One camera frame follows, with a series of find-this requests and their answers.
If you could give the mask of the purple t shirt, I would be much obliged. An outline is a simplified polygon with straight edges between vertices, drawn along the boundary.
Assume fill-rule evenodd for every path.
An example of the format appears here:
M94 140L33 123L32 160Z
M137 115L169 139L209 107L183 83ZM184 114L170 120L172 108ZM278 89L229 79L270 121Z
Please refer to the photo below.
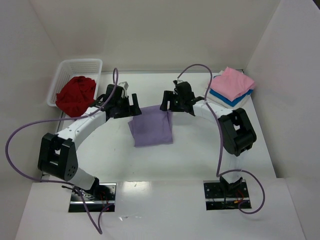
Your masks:
M160 110L159 105L141 109L142 114L128 122L134 147L151 147L173 143L173 113Z

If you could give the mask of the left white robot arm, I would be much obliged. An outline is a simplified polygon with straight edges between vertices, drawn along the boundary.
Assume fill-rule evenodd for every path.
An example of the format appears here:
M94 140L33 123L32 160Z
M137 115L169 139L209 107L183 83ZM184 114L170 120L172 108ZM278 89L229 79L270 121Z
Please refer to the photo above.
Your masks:
M109 119L141 115L138 97L132 94L130 104L128 83L109 84L85 111L80 119L56 134L46 133L41 140L37 167L56 178L77 186L92 198L98 198L105 190L97 177L79 167L77 150L81 143Z

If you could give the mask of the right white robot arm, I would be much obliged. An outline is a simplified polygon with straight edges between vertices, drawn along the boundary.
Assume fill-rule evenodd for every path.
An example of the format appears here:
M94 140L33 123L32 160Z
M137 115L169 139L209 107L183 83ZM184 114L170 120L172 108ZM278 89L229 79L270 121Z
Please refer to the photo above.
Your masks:
M227 111L226 109L207 101L204 96L196 97L191 85L187 81L174 80L174 90L163 92L161 111L175 113L188 113L194 117L200 117L213 122L219 132L219 157L216 176L219 178L224 192L231 192L238 188L243 178L225 177L229 173L239 173L241 169L229 169L220 172L223 159L223 150L230 155L239 157L243 152L252 148L257 140L257 135L243 108Z

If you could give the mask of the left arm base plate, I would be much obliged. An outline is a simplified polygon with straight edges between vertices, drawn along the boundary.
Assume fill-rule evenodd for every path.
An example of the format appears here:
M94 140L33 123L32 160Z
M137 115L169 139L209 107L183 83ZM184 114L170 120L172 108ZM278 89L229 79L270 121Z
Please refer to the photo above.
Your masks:
M116 189L117 184L112 183L100 183L97 193L93 195L79 189L79 192L72 191L69 201L68 212L69 213L84 213L86 211L83 201L85 202L89 212L98 213L106 208L105 212L114 212L115 211L115 200L116 200Z

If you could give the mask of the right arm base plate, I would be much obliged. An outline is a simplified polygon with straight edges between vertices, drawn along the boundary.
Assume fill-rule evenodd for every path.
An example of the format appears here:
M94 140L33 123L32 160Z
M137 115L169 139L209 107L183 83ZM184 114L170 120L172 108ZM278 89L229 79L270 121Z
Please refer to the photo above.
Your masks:
M218 180L204 181L204 196L207 211L236 210L239 204L242 209L251 209L249 191L245 180L235 189L225 192Z

